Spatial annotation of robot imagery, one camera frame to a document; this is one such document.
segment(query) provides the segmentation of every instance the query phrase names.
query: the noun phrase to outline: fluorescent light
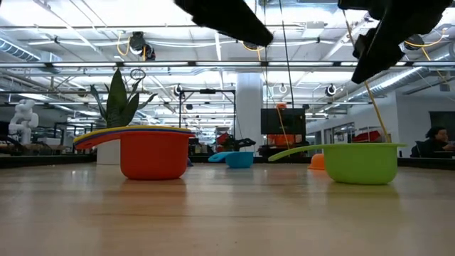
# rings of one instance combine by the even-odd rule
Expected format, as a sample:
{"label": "fluorescent light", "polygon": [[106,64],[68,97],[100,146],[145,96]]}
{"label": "fluorescent light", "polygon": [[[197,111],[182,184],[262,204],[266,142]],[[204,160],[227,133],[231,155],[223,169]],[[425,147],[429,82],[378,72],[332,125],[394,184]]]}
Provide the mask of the fluorescent light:
{"label": "fluorescent light", "polygon": [[118,56],[118,55],[115,55],[114,58],[118,58],[121,61],[125,61],[125,59],[123,59],[121,56]]}
{"label": "fluorescent light", "polygon": [[98,112],[94,112],[94,111],[82,110],[82,111],[78,111],[78,112],[81,113],[81,114],[89,115],[89,116],[99,116],[100,115]]}
{"label": "fluorescent light", "polygon": [[46,96],[33,94],[33,93],[21,93],[21,94],[19,94],[19,96],[27,97],[29,99],[34,99],[34,100],[49,100],[49,98]]}
{"label": "fluorescent light", "polygon": [[342,66],[356,66],[357,62],[342,62]]}
{"label": "fluorescent light", "polygon": [[294,102],[294,104],[308,104],[308,105],[327,105],[328,102]]}
{"label": "fluorescent light", "polygon": [[197,66],[260,66],[261,62],[259,61],[198,61],[196,62]]}
{"label": "fluorescent light", "polygon": [[84,102],[49,102],[49,105],[83,105]]}
{"label": "fluorescent light", "polygon": [[336,103],[338,106],[339,105],[368,105],[370,104],[369,102],[334,102]]}
{"label": "fluorescent light", "polygon": [[225,115],[234,115],[234,113],[182,113],[182,115],[188,116],[188,115],[211,115],[211,116],[225,116]]}
{"label": "fluorescent light", "polygon": [[125,67],[172,67],[172,66],[187,66],[187,62],[173,62],[173,61],[154,61],[154,62],[145,62],[145,61],[137,61],[137,62],[128,62],[123,63]]}
{"label": "fluorescent light", "polygon": [[44,63],[0,63],[0,68],[44,68]]}
{"label": "fluorescent light", "polygon": [[325,117],[308,117],[308,118],[305,118],[306,120],[325,120],[327,118]]}
{"label": "fluorescent light", "polygon": [[52,63],[57,68],[115,67],[116,63]]}
{"label": "fluorescent light", "polygon": [[313,113],[305,113],[305,115],[306,115],[306,116],[314,116],[314,115],[322,115],[322,116],[325,116],[325,115],[327,115],[327,114],[324,114],[324,113],[322,113],[322,114],[321,114],[321,113],[314,113],[314,114],[313,114]]}
{"label": "fluorescent light", "polygon": [[[286,61],[272,61],[269,62],[269,66],[287,66],[288,62]],[[292,61],[289,62],[290,66],[332,66],[333,62],[328,61]]]}
{"label": "fluorescent light", "polygon": [[414,66],[453,66],[454,61],[422,61],[414,62]]}
{"label": "fluorescent light", "polygon": [[55,107],[61,109],[61,110],[65,110],[65,111],[69,111],[69,112],[74,112],[74,110],[70,109],[69,107],[64,107],[64,106],[60,106],[60,105],[56,105]]}

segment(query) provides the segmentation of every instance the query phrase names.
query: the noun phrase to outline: desk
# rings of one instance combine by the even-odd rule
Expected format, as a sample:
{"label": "desk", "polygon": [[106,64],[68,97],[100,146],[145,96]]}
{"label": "desk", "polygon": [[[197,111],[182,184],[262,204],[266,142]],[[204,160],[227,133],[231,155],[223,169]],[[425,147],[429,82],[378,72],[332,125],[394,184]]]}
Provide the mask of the desk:
{"label": "desk", "polygon": [[453,255],[454,173],[400,168],[388,186],[350,186],[307,166],[196,164],[174,181],[4,169],[1,255]]}

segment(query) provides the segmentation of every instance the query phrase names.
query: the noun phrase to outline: potted plant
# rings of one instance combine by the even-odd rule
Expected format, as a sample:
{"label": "potted plant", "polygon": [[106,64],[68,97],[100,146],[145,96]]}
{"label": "potted plant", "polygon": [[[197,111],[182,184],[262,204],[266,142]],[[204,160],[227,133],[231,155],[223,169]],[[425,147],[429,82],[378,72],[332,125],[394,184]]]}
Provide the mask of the potted plant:
{"label": "potted plant", "polygon": [[[146,102],[139,104],[139,93],[136,93],[140,80],[132,85],[132,91],[128,95],[122,74],[117,70],[112,77],[110,87],[106,86],[109,92],[107,97],[107,106],[103,107],[103,102],[98,95],[94,85],[90,86],[90,93],[96,99],[100,114],[106,121],[106,128],[125,127],[133,120],[137,110],[141,110],[152,101],[156,93],[152,94]],[[97,164],[120,164],[120,143],[119,140],[105,142],[98,146]]]}

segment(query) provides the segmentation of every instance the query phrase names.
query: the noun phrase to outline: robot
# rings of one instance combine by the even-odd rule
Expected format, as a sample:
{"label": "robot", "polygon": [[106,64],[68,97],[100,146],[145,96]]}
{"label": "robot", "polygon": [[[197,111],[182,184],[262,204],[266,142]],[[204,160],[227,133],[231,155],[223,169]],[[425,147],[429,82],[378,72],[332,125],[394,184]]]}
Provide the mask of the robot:
{"label": "robot", "polygon": [[[20,131],[22,145],[30,144],[31,128],[36,128],[39,123],[38,114],[33,113],[32,110],[34,105],[34,100],[19,101],[19,104],[14,107],[16,113],[9,122],[9,134],[13,134],[15,136],[13,139],[17,140],[17,132]],[[22,123],[17,124],[20,119],[23,119]]]}

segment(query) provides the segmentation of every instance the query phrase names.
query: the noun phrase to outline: computer screen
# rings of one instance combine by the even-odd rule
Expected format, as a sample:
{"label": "computer screen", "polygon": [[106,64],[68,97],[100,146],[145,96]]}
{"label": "computer screen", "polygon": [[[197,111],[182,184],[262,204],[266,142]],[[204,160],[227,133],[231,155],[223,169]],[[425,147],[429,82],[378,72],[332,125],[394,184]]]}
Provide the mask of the computer screen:
{"label": "computer screen", "polygon": [[[306,134],[305,110],[280,110],[286,134]],[[277,109],[261,109],[261,134],[283,134]]]}

